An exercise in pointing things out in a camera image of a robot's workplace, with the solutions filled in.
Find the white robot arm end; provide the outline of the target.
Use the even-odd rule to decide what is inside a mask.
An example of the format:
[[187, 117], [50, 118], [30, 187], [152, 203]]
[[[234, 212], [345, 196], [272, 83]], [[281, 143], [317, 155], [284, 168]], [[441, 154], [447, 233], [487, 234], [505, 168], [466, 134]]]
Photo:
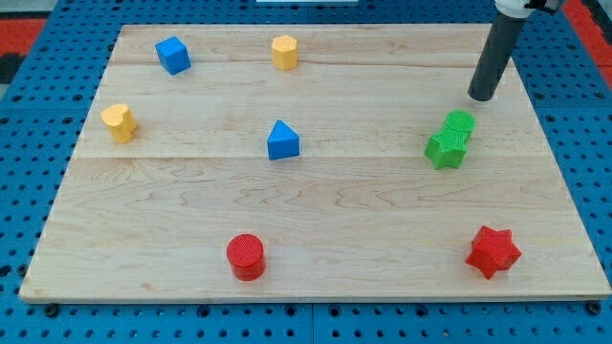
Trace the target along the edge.
[[511, 18], [526, 19], [534, 11], [556, 13], [566, 0], [494, 0], [496, 9]]

